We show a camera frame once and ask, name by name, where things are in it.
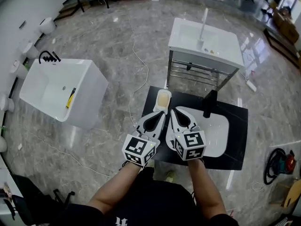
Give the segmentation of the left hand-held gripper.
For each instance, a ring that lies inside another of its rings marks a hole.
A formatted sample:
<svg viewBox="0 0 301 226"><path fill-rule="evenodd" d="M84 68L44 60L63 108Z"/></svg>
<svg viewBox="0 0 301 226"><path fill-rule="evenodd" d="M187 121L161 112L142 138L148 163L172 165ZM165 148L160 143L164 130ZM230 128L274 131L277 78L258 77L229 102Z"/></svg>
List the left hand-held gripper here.
<svg viewBox="0 0 301 226"><path fill-rule="evenodd" d="M128 162L145 167L160 145L159 137L163 131L165 119L165 113L158 111L138 121L135 130L127 135L122 147L122 153Z"/></svg>

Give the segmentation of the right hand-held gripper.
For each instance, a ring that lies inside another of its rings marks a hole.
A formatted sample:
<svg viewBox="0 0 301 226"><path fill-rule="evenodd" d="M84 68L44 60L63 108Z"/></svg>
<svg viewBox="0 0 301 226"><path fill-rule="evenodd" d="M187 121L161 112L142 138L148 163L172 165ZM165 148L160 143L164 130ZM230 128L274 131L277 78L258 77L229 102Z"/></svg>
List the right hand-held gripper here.
<svg viewBox="0 0 301 226"><path fill-rule="evenodd" d="M190 161L203 157L206 137L195 117L177 107L170 111L166 144L176 151L183 161Z"/></svg>

